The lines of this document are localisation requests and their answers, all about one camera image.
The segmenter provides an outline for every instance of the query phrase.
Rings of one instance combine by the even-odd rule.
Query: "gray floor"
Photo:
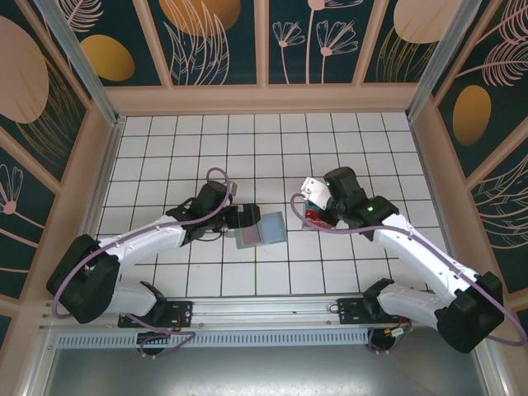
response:
[[[388,356],[358,346],[183,348],[159,361],[135,350],[59,351],[47,396],[485,395],[473,355],[418,328]]]

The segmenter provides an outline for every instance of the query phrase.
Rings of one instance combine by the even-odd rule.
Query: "white tile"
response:
[[[258,204],[278,204],[284,202],[284,182],[282,179],[256,179],[256,201]]]
[[[399,175],[422,175],[422,165],[417,153],[394,153],[394,162]]]
[[[137,192],[137,181],[113,181],[110,183],[106,206],[134,205]]]
[[[200,136],[176,136],[172,155],[186,156],[198,155],[200,153]]]
[[[123,136],[147,136],[152,117],[127,117]]]
[[[339,165],[351,167],[357,176],[368,176],[369,170],[366,167],[366,158],[362,154],[339,154]]]
[[[337,154],[312,154],[310,159],[312,161],[312,176],[314,177],[323,177],[339,167]]]
[[[115,161],[112,181],[122,182],[129,180],[139,180],[142,165],[142,158],[117,158]]]
[[[138,206],[134,209],[132,226],[130,229],[138,229],[158,220],[163,214],[163,206]]]
[[[434,243],[442,252],[447,253],[446,242],[440,228],[418,229],[418,232]]]
[[[185,297],[189,266],[157,266],[154,287],[165,297]]]
[[[361,134],[351,132],[348,134],[335,134],[338,153],[364,153]]]
[[[227,134],[227,115],[204,115],[204,124],[201,129],[202,134]]]
[[[255,295],[255,263],[224,264],[222,295]]]
[[[366,196],[368,198],[371,198],[374,196],[374,192],[372,192],[372,186],[370,185],[370,177],[368,176],[358,176],[357,182],[360,184],[360,187],[365,190]]]
[[[257,263],[257,295],[288,295],[290,270],[287,262]]]
[[[390,279],[387,260],[356,260],[357,277],[360,281],[360,292],[364,292],[377,281]]]
[[[387,257],[385,256],[385,249],[358,233],[352,234],[352,246],[354,247],[354,257],[356,260]]]
[[[386,130],[409,130],[405,113],[382,113]]]
[[[399,180],[402,183],[403,197],[406,200],[431,199],[424,176],[400,176]]]
[[[356,113],[332,113],[333,130],[335,132],[357,132]]]
[[[392,200],[391,203],[396,206],[399,209],[399,213],[403,216],[405,216],[405,219],[409,219],[409,215],[407,213],[407,207],[405,206],[405,202],[402,200]]]
[[[390,153],[368,153],[366,163],[371,176],[395,175],[393,156]]]
[[[375,196],[383,196],[388,200],[402,200],[402,189],[397,176],[372,176]]]
[[[228,175],[233,179],[255,177],[255,164],[253,156],[228,156]]]
[[[361,132],[361,139],[366,153],[387,153],[390,151],[385,132]]]
[[[134,208],[105,208],[99,233],[116,235],[130,230]]]
[[[315,295],[324,293],[321,262],[291,262],[291,294]]]
[[[252,134],[231,134],[228,142],[228,155],[253,154]]]
[[[158,253],[158,264],[188,264],[190,261],[191,244],[164,250]]]
[[[288,252],[290,261],[320,260],[318,233],[316,231],[289,231]]]
[[[382,131],[385,130],[381,113],[357,113],[361,131]]]
[[[394,282],[409,289],[427,290],[426,282],[409,265],[398,258],[389,259],[389,267]]]
[[[438,227],[435,207],[431,200],[407,200],[409,221],[414,227]]]
[[[282,133],[306,132],[306,119],[304,114],[281,114],[280,130]]]
[[[235,114],[229,116],[230,134],[252,134],[253,114]]]
[[[284,154],[307,154],[307,134],[282,134],[282,153]]]
[[[174,136],[149,136],[145,157],[170,157]]]
[[[308,154],[285,155],[282,157],[282,161],[285,177],[309,177],[312,175],[312,166]]]
[[[176,127],[176,134],[201,134],[201,115],[180,115]]]
[[[279,134],[255,135],[255,154],[282,153],[281,136]]]
[[[194,241],[191,262],[222,262],[222,238],[212,242]]]
[[[256,247],[258,262],[283,262],[288,260],[288,243],[273,243]]]
[[[413,134],[411,132],[387,132],[389,136],[390,149],[397,152],[415,152]]]
[[[171,162],[171,179],[196,179],[198,174],[198,157],[173,157]]]
[[[300,192],[300,187],[304,183],[306,177],[296,177],[285,179],[285,196],[286,202],[290,202],[290,198],[293,194]]]
[[[190,264],[187,296],[219,297],[221,276],[221,264]]]
[[[282,177],[281,155],[257,155],[255,157],[256,177]]]
[[[167,199],[165,205],[178,206],[188,198],[196,195],[195,180],[170,181],[167,189]]]
[[[333,134],[308,134],[310,153],[335,153],[336,142]]]
[[[235,204],[252,204],[255,202],[255,179],[231,179],[237,183]]]
[[[286,200],[290,200],[290,199],[291,199],[291,196],[286,197]],[[301,214],[304,213],[304,203],[303,202],[295,202],[295,208],[297,209],[299,213]],[[296,231],[296,230],[303,229],[303,222],[294,214],[289,203],[286,204],[286,225],[288,227],[288,231]]]
[[[225,156],[215,156],[215,157],[200,157],[200,166],[198,168],[198,178],[205,179],[207,171],[212,167],[219,167],[220,169],[225,169],[227,165],[227,157]],[[223,180],[224,177],[220,172],[211,173],[211,179],[220,179]]]
[[[210,135],[201,137],[201,155],[225,155],[228,150],[228,136],[226,134]]]
[[[256,114],[255,133],[278,134],[281,132],[281,122],[278,114]]]
[[[321,238],[321,253],[323,260],[340,260],[354,258],[350,235],[319,233]]]
[[[133,266],[123,273],[120,282],[122,285],[137,285],[140,281],[147,281],[152,285],[155,268],[156,266]]]
[[[255,248],[237,248],[235,238],[224,238],[224,262],[254,262]]]
[[[167,181],[141,181],[136,205],[164,205]]]
[[[144,157],[147,147],[147,137],[133,137],[121,139],[117,157]]]
[[[170,157],[146,158],[141,171],[141,180],[167,180],[170,167]]]
[[[323,262],[327,293],[357,293],[356,265],[353,260]]]
[[[308,113],[306,124],[308,132],[333,132],[330,113]]]
[[[173,136],[176,133],[177,118],[175,115],[163,115],[152,118],[150,125],[150,135],[169,135]]]

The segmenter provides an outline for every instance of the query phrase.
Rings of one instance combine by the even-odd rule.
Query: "cable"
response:
[[[198,238],[196,241],[200,241],[200,242],[214,242],[214,241],[218,241],[220,238],[222,238],[222,235],[224,235],[224,233],[220,232],[218,237],[216,237],[216,238],[213,238],[213,239]]]
[[[443,262],[450,270],[455,272],[457,276],[462,279],[463,281],[466,281],[468,284],[470,284],[475,290],[477,290],[487,301],[489,301],[495,308],[497,308],[501,313],[510,320],[510,322],[515,326],[516,330],[521,335],[520,341],[512,341],[512,340],[506,340],[504,338],[495,337],[495,336],[488,336],[487,339],[495,342],[500,342],[502,344],[510,345],[512,347],[523,347],[528,342],[528,336],[526,336],[526,332],[524,328],[522,328],[521,324],[515,319],[512,313],[510,313],[506,308],[504,308],[501,304],[499,304],[486,290],[484,290],[482,287],[477,285],[475,282],[473,282],[468,276],[466,276],[464,273],[460,272],[449,260],[447,260],[445,257],[443,257],[435,248],[433,245],[431,245],[427,240],[420,238],[418,235],[411,233],[407,229],[401,229],[399,227],[394,227],[391,225],[372,225],[369,227],[363,227],[360,229],[325,229],[323,227],[319,227],[312,221],[306,219],[299,211],[295,208],[295,198],[300,197],[304,199],[304,196],[302,194],[293,194],[291,196],[290,200],[290,206],[293,210],[295,216],[297,216],[303,223],[309,225],[310,227],[317,229],[319,231],[323,231],[325,233],[337,233],[337,234],[350,234],[350,233],[365,233],[368,231],[376,231],[376,230],[387,230],[387,231],[394,231],[396,233],[401,233],[405,235],[407,238],[412,239],[418,243],[420,243],[425,249],[427,249],[429,252],[431,252],[436,258],[438,258],[441,262]]]
[[[57,319],[66,319],[66,318],[70,318],[72,315],[71,314],[61,314],[59,313],[58,311],[58,307],[59,307],[59,300],[60,300],[60,296],[62,295],[62,293],[64,292],[64,290],[66,289],[66,287],[68,286],[68,283],[73,279],[73,277],[84,267],[86,266],[93,258],[99,256],[100,254],[102,254],[103,252],[106,252],[107,250],[110,250],[112,248],[116,248],[118,247],[121,243],[125,243],[126,241],[129,241],[131,240],[132,238],[135,238],[135,237],[138,237],[139,235],[143,235],[144,233],[148,233],[150,231],[154,231],[155,229],[156,230],[161,230],[161,229],[165,229],[166,227],[174,227],[175,225],[178,225],[178,226],[182,226],[182,225],[191,225],[191,224],[197,224],[197,223],[201,223],[202,221],[206,221],[208,219],[211,219],[212,217],[216,216],[224,207],[225,205],[228,203],[229,201],[229,196],[231,195],[231,181],[229,180],[229,176],[228,174],[220,169],[219,167],[212,167],[209,171],[207,171],[207,175],[205,176],[205,178],[207,179],[207,181],[209,181],[209,175],[213,172],[213,171],[217,171],[217,172],[220,172],[222,173],[222,175],[224,176],[224,180],[225,180],[225,184],[227,186],[227,191],[225,192],[225,197],[224,199],[222,200],[222,202],[220,203],[219,207],[216,208],[215,210],[213,210],[211,213],[209,213],[208,215],[202,217],[201,219],[194,219],[194,220],[187,220],[187,221],[171,221],[171,222],[168,222],[168,223],[165,223],[163,225],[152,225],[150,227],[147,227],[145,229],[141,229],[139,231],[135,231],[133,233],[130,233],[129,235],[123,237],[123,238],[120,238],[120,239],[117,239],[115,240],[114,242],[112,243],[109,243],[108,245],[106,246],[103,246],[103,247],[100,247],[99,249],[97,249],[96,251],[90,253],[89,255],[87,255],[86,257],[84,257],[71,271],[70,273],[66,276],[66,278],[64,278],[64,281],[63,283],[60,285],[60,287],[57,289],[57,293],[55,294],[54,298],[53,298],[53,304],[51,306],[51,311],[53,313],[53,316]],[[178,349],[180,349],[184,344],[188,343],[192,338],[194,338],[196,336],[196,333],[195,332],[171,332],[171,331],[168,331],[166,329],[161,329],[161,328],[156,328],[154,326],[151,326],[149,325],[148,323],[145,323],[143,322],[142,320],[140,320],[139,318],[137,318],[136,316],[132,315],[131,313],[124,313],[125,316],[127,316],[128,318],[130,318],[131,320],[134,320],[136,323],[139,323],[140,325],[142,325],[143,327],[145,328],[148,328],[154,332],[160,332],[162,333],[164,336],[156,336],[156,338],[160,338],[160,337],[167,337],[167,336],[171,336],[171,335],[189,335],[190,337],[188,337],[186,340],[184,340],[183,342],[181,342],[180,344],[176,345],[174,348],[171,348],[171,350],[169,350],[167,353],[165,353],[164,355],[162,355],[161,353],[158,354],[158,356],[162,355],[162,356],[165,356],[165,355],[168,355],[168,353],[173,353],[174,351],[177,351]]]

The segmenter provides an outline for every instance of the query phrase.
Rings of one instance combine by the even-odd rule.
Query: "metal plate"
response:
[[[175,328],[178,325],[178,318],[180,319],[180,328],[188,328],[191,326],[192,301],[168,301],[167,307],[165,308],[165,314],[158,323],[151,323],[145,317],[139,319],[156,328]],[[143,327],[126,316],[119,317],[117,326],[119,328]]]
[[[380,315],[374,319],[365,309],[362,298],[356,299],[339,299],[337,301],[339,311],[339,322],[341,324],[392,324],[399,322],[399,316]]]

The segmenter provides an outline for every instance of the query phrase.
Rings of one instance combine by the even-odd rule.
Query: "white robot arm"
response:
[[[421,235],[385,198],[368,199],[349,167],[327,173],[324,180],[322,183],[308,177],[301,186],[303,198],[320,208],[318,217],[331,225],[345,221],[349,229],[359,231],[377,226],[376,230],[362,234],[399,257],[434,291],[432,294],[412,290],[392,280],[380,280],[364,293],[365,307],[373,316],[385,313],[426,324],[437,329],[454,349],[466,353],[504,320],[498,309],[462,279],[467,276],[502,304],[502,283],[494,274],[488,272],[481,276],[449,257]],[[404,230],[411,237],[394,228]],[[436,254],[418,240],[429,245]],[[449,261],[456,271],[442,260]]]

